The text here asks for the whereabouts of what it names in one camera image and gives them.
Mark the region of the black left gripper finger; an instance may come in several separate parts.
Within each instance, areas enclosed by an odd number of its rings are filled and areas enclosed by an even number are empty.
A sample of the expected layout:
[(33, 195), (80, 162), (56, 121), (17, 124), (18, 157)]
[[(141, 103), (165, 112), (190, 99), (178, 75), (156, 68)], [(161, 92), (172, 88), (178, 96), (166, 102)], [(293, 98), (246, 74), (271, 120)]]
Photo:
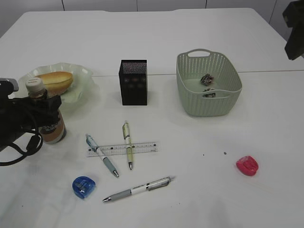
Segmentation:
[(59, 107), (61, 104), (61, 98), (58, 95), (52, 98), (27, 98), (27, 107), (38, 124), (38, 127), (58, 124), (60, 121)]

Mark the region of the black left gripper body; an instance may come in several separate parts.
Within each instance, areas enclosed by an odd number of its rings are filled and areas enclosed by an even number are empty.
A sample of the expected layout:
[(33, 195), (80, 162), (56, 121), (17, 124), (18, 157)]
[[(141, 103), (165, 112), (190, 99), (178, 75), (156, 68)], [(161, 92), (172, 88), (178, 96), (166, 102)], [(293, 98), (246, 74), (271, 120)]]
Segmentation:
[(38, 124), (27, 107), (27, 98), (0, 99), (0, 145), (8, 146)]

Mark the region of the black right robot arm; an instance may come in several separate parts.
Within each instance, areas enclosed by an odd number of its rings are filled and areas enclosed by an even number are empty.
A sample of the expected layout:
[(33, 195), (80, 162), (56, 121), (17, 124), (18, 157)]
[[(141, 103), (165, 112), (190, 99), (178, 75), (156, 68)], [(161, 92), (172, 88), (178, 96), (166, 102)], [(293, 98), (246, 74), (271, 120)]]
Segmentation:
[(292, 28), (285, 52), (290, 60), (295, 60), (304, 54), (304, 1), (290, 2), (282, 15), (286, 25)]

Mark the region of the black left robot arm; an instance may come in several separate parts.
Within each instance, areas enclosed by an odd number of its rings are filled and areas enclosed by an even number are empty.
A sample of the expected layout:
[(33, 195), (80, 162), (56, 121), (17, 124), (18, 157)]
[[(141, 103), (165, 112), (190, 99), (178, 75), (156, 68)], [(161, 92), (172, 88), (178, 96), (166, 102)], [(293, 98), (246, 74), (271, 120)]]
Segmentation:
[[(15, 160), (2, 161), (1, 167), (14, 165), (41, 149), (44, 140), (39, 128), (60, 120), (58, 109), (61, 104), (58, 95), (41, 100), (30, 97), (0, 100), (0, 149), (11, 147), (21, 154)], [(15, 141), (26, 133), (32, 137), (23, 151)]]

